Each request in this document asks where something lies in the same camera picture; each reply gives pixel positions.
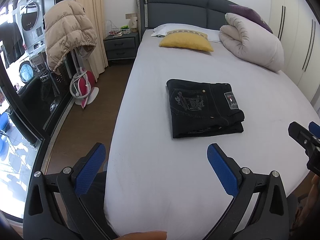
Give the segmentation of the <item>person's right hand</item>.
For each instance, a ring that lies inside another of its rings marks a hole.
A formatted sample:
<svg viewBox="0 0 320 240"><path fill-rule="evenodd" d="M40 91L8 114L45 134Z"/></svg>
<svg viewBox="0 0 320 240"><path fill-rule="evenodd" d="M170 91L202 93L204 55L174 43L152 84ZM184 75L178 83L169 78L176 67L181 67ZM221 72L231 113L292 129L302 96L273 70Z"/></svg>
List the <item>person's right hand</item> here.
<svg viewBox="0 0 320 240"><path fill-rule="evenodd" d="M295 223L296 227L301 226L303 224L304 220L308 217L319 198L319 176L314 175L311 183L312 188L308 194L306 204L301 210L297 211Z"/></svg>

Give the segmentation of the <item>person's left hand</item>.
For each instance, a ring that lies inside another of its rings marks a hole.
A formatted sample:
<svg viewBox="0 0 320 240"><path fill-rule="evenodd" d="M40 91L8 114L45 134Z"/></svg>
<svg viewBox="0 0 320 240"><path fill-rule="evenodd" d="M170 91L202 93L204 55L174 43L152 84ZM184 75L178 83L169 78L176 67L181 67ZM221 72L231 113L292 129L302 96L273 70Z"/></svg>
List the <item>person's left hand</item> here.
<svg viewBox="0 0 320 240"><path fill-rule="evenodd" d="M166 240L166 231L133 232L116 238L116 240Z"/></svg>

